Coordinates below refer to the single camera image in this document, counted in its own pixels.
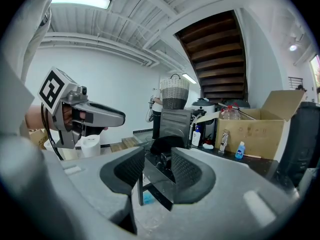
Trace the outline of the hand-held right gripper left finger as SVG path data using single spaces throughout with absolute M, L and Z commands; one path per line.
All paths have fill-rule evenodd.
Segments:
M 84 234 L 137 233 L 132 191 L 144 162 L 144 149 L 134 147 L 61 163 L 72 183 L 72 214 Z

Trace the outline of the black cloth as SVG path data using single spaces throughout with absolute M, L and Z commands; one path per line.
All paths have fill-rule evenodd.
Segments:
M 156 139 L 151 145 L 150 152 L 153 155 L 160 156 L 164 153 L 170 153 L 172 148 L 184 148 L 185 143 L 180 136 L 164 136 Z

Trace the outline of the person's left forearm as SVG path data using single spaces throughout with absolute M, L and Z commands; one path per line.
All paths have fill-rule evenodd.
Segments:
M 39 105 L 31 105 L 26 112 L 24 119 L 28 130 L 44 129 L 42 120 L 42 109 Z

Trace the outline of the person's left hand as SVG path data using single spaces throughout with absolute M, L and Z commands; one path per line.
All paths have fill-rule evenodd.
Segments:
M 73 108 L 70 105 L 65 103 L 62 104 L 63 123 L 65 128 L 68 130 L 71 129 L 72 127 L 72 119 L 73 119 L 72 110 Z

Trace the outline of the white toilet open lid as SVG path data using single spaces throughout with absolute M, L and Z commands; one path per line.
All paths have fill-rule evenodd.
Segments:
M 101 154 L 100 135 L 82 136 L 80 138 L 80 147 L 84 158 L 97 157 Z

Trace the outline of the wooden slat steps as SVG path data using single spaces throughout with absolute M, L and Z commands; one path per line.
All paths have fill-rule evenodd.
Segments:
M 121 150 L 136 147 L 138 144 L 139 142 L 134 137 L 127 137 L 127 138 L 122 138 L 121 142 L 110 144 L 110 149 L 111 149 L 111 152 L 114 153 Z

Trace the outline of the cardboard box with rags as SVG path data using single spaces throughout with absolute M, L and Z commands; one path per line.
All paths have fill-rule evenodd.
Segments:
M 49 139 L 47 131 L 43 129 L 30 130 L 29 137 L 31 142 L 40 149 L 45 150 L 45 142 Z

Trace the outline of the large open cardboard box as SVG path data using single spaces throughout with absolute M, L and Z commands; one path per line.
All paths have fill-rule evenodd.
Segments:
M 240 120 L 221 119 L 215 112 L 199 121 L 217 118 L 214 148 L 220 147 L 223 132 L 228 131 L 226 151 L 234 154 L 240 142 L 244 142 L 246 155 L 273 160 L 281 143 L 284 125 L 296 113 L 304 95 L 302 90 L 273 90 L 262 108 L 243 110 L 254 119 L 244 116 Z

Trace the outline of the dark grey washing machine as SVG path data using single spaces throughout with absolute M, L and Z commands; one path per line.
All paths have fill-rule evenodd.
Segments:
M 181 137 L 186 148 L 192 143 L 193 131 L 196 121 L 203 117 L 206 111 L 203 109 L 162 109 L 160 116 L 159 137 Z

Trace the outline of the woven two-tone basket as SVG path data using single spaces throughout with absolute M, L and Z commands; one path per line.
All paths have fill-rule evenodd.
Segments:
M 167 110 L 183 110 L 189 97 L 190 83 L 178 74 L 160 82 L 162 106 Z

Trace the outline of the clear plastic jug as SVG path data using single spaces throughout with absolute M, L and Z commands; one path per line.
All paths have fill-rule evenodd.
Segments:
M 222 119 L 222 120 L 240 120 L 241 119 L 241 114 L 237 109 L 233 108 L 231 105 L 228 105 L 220 113 L 219 118 Z

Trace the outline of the long metal rod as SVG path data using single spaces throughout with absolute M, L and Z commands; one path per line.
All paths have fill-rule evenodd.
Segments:
M 224 108 L 224 111 L 221 112 L 223 119 L 228 120 L 235 120 L 235 119 L 241 119 L 242 115 L 245 118 L 248 118 L 250 120 L 256 120 L 254 117 L 250 116 L 249 114 L 241 111 L 238 107 L 233 107 L 232 105 L 225 105 L 223 103 L 218 103 L 219 106 Z

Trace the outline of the white round appliance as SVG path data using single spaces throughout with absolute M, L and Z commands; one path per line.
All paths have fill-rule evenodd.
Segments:
M 206 98 L 198 98 L 197 101 L 194 101 L 191 104 L 191 109 L 192 110 L 203 110 L 205 111 L 205 115 L 212 114 L 216 111 L 216 105 L 213 104 L 211 101 L 209 101 Z M 205 138 L 212 138 L 214 135 L 214 130 L 215 130 L 215 123 L 216 120 L 212 119 L 211 121 L 206 121 L 205 122 Z

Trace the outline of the long ceiling light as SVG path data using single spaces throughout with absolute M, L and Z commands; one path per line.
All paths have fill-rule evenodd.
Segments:
M 108 9 L 112 0 L 52 0 L 52 4 L 72 4 L 89 6 L 99 9 Z
M 190 77 L 187 73 L 183 73 L 182 76 L 187 79 L 189 82 L 191 82 L 192 84 L 196 84 L 197 82 L 192 78 Z

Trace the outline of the person's beige clothing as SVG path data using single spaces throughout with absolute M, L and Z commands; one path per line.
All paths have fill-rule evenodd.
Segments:
M 18 135 L 34 96 L 25 82 L 32 59 L 51 21 L 52 0 L 26 0 L 0 40 L 0 135 Z

